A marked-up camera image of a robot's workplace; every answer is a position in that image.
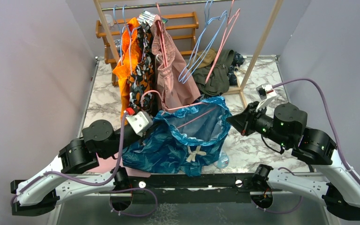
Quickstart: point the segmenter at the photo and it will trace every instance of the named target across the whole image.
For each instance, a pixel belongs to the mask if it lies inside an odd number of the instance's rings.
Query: pink cloth
[[[163,64],[160,35],[158,26],[161,24],[162,36],[164,38],[167,67]],[[154,41],[152,42],[152,53],[157,57],[160,65],[157,68],[157,90],[162,95],[162,100],[168,108],[177,108],[192,104],[201,96],[194,78],[186,70],[186,76],[190,76],[185,84],[179,82],[179,75],[187,66],[180,51],[174,45],[172,37],[167,33],[165,24],[161,22],[160,17],[155,16],[154,20]]]
[[[98,158],[98,163],[99,163],[98,167],[88,170],[88,172],[106,173],[115,167],[115,165],[117,164],[117,160],[113,159],[112,157],[109,157],[108,159]],[[127,172],[128,176],[132,176],[132,177],[150,177],[151,176],[150,172],[135,170],[135,169],[128,168],[128,167],[125,167],[125,168],[126,168],[126,172]]]

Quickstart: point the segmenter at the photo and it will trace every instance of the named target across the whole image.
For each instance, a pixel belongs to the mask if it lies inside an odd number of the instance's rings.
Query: blue wire hanger
[[[210,16],[210,7],[211,7],[213,1],[212,1],[212,0],[210,1],[210,5],[209,5],[209,8],[208,8],[208,13],[206,14],[206,7],[207,7],[208,3],[209,3],[209,1],[206,2],[206,4],[205,4],[205,11],[204,11],[204,13],[205,13],[205,28],[203,29],[201,35],[199,36],[199,38],[198,38],[198,40],[197,40],[197,42],[196,42],[196,45],[195,45],[195,47],[194,47],[194,49],[193,49],[193,51],[192,51],[192,53],[191,53],[191,56],[190,56],[190,61],[188,62],[188,64],[186,65],[186,67],[184,67],[183,71],[182,71],[182,72],[180,73],[180,75],[179,75],[179,79],[178,79],[178,80],[179,80],[179,82],[182,82],[183,84],[185,84],[185,83],[187,82],[187,80],[188,80],[188,79],[192,76],[192,74],[195,72],[196,68],[198,68],[198,66],[202,63],[203,59],[206,57],[206,55],[207,55],[208,52],[209,52],[208,50],[209,50],[209,49],[211,48],[211,46],[213,45],[213,42],[215,41],[215,39],[216,39],[219,31],[221,30],[221,28],[222,28],[225,20],[227,19],[227,11],[224,11],[224,12],[221,14],[221,16],[217,16],[217,17],[213,17],[213,18],[209,19],[209,16]],[[221,19],[223,19],[223,20],[222,20],[222,23],[221,23],[220,27],[218,28],[218,30],[216,31],[215,35],[213,36],[213,38],[211,39],[211,41],[208,43],[208,45],[206,46],[205,50],[201,53],[201,55],[199,56],[199,58],[195,60],[195,59],[193,58],[193,55],[194,55],[194,53],[195,53],[195,54],[197,53],[198,48],[199,48],[199,44],[201,43],[202,36],[203,36],[204,32],[206,31],[207,27],[208,27],[209,24],[211,24],[214,20],[219,20],[219,21],[220,21]],[[191,61],[193,61],[193,64],[192,64],[190,70],[191,70],[192,68],[194,68],[194,66],[195,66],[196,64],[198,64],[198,65],[190,72],[190,75],[187,76],[187,73],[184,74],[184,72],[186,71],[186,69],[188,70],[188,66],[189,66],[189,64],[191,63]]]
[[[128,26],[128,23],[126,22],[126,18],[125,18],[125,7],[127,5],[123,5],[123,8],[122,8],[122,18],[123,18],[123,22],[125,24],[125,26],[122,28],[122,33],[124,32],[124,29],[126,28],[127,29],[127,32],[129,34],[129,63],[130,63],[130,67],[132,67],[132,54],[130,53],[130,49],[131,49],[131,46],[132,46],[132,35],[133,35],[133,32],[137,29],[139,29],[141,26],[139,27],[136,27],[136,28],[133,28],[132,31],[130,31],[129,29],[129,26]],[[123,43],[123,35],[121,36],[120,38],[120,54],[122,56],[122,43]]]
[[[208,8],[208,14],[206,15],[206,7],[207,7],[207,5],[208,5],[209,2],[210,2],[210,4],[209,4],[209,8]],[[195,46],[194,46],[193,51],[191,52],[190,60],[188,61],[188,64],[186,65],[186,67],[184,67],[183,71],[182,71],[182,72],[180,73],[180,75],[179,75],[179,82],[181,82],[182,80],[184,80],[184,77],[186,76],[186,75],[183,75],[184,70],[190,65],[191,60],[193,59],[193,56],[194,56],[194,55],[196,56],[196,53],[198,52],[198,48],[199,48],[200,39],[201,39],[201,37],[203,36],[206,28],[207,28],[208,25],[210,24],[209,21],[208,21],[208,19],[209,19],[210,7],[211,7],[212,3],[213,3],[213,0],[208,0],[208,1],[206,1],[206,3],[205,3],[205,9],[204,9],[204,11],[203,11],[203,13],[205,14],[205,25],[204,25],[204,28],[203,28],[203,31],[202,31],[201,35],[200,35],[199,38],[198,38],[198,41],[196,42],[196,44],[195,44]]]

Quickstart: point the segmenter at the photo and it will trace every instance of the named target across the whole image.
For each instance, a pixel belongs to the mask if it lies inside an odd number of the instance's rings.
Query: wooden pole
[[[100,17],[101,25],[102,25],[103,28],[104,28],[104,31],[105,31],[105,34],[106,34],[108,43],[110,43],[110,49],[111,49],[112,55],[114,56],[115,60],[116,60],[117,63],[118,63],[120,57],[119,57],[117,48],[116,48],[116,46],[115,46],[114,38],[113,38],[113,36],[111,35],[110,28],[108,27],[107,20],[105,19],[105,15],[104,15],[103,11],[101,10],[100,2],[99,2],[99,0],[93,0],[93,1],[94,1],[94,5],[96,6],[96,10],[97,10],[98,16]]]
[[[250,61],[249,67],[247,68],[245,76],[244,76],[244,78],[242,80],[242,83],[241,83],[241,86],[240,86],[241,92],[243,91],[243,89],[246,86],[246,82],[248,81],[249,76],[252,73],[253,67],[255,66],[255,63],[257,61],[257,58],[259,57],[260,52],[263,49],[264,43],[265,43],[265,41],[267,39],[268,34],[270,33],[271,27],[274,24],[274,21],[275,21],[277,15],[278,15],[278,12],[279,12],[279,10],[281,8],[281,5],[282,5],[283,1],[284,0],[277,0],[275,2],[274,7],[272,8],[270,18],[268,19],[266,27],[264,28],[264,32],[263,32],[262,36],[260,37],[260,40],[259,40],[259,43],[257,44],[255,53],[253,54],[252,60]]]

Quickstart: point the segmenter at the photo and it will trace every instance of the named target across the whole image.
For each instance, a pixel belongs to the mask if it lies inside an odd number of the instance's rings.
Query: purple-gray wall
[[[0,225],[46,224],[11,216],[10,182],[76,137],[94,64],[64,0],[0,0]]]
[[[345,156],[360,174],[360,1],[312,0],[279,65],[283,80],[308,77],[320,84]],[[308,113],[308,126],[333,137],[315,87],[298,82],[285,88],[292,103]]]
[[[169,2],[183,2],[186,0],[164,0],[158,1],[160,3],[169,3]],[[288,42],[291,34],[299,23],[300,18],[303,16],[308,4],[311,0],[285,0],[277,19],[274,23],[274,26],[271,29],[271,33],[267,38],[267,41],[262,50],[262,55],[273,55],[280,54],[286,43]],[[104,44],[101,39],[96,38],[95,26],[96,20],[99,19],[97,15],[96,8],[92,0],[66,0],[68,3],[75,20],[78,22],[79,27],[82,30],[83,35],[85,36],[93,54],[96,56],[104,55]],[[112,8],[114,4],[123,6],[127,4],[129,6],[135,5],[145,5],[145,4],[155,4],[156,0],[127,0],[127,1],[118,1],[112,3],[104,3],[103,7]],[[241,13],[237,23],[235,24],[232,34],[229,36],[225,48],[234,49],[242,54],[253,54],[259,38],[264,30],[264,27],[270,16],[272,7],[274,6],[275,0],[237,0],[234,2],[233,12],[238,8],[241,9]],[[224,10],[230,9],[231,2],[217,2],[213,3],[210,11],[210,17],[220,16]],[[179,13],[189,13],[196,11],[199,19],[200,28],[197,30],[196,34],[199,36],[203,30],[204,25],[204,8],[205,4],[197,5],[187,5],[187,6],[172,6],[172,7],[161,7],[162,15],[167,14],[179,14]],[[152,13],[158,13],[156,8],[146,9]],[[126,18],[132,18],[138,16],[144,9],[130,9],[125,11]],[[105,11],[105,13],[112,14],[112,11]],[[122,12],[117,11],[117,18],[122,18]],[[215,21],[209,25],[208,29],[205,31],[204,38],[201,42],[201,48],[204,49],[206,45],[210,42],[214,33],[216,33],[221,22]],[[221,37],[223,36],[223,31],[225,26],[219,32],[218,38],[214,42],[213,47],[218,48],[221,42]],[[176,31],[169,31],[172,35],[184,35],[190,34],[190,31],[179,30],[179,33]]]

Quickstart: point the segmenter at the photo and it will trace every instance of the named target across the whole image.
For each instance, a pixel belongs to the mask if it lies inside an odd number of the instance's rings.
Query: plastic bottle
[[[218,156],[218,161],[213,163],[215,167],[219,169],[224,169],[230,163],[230,158],[228,157],[227,153],[221,150],[220,155]]]

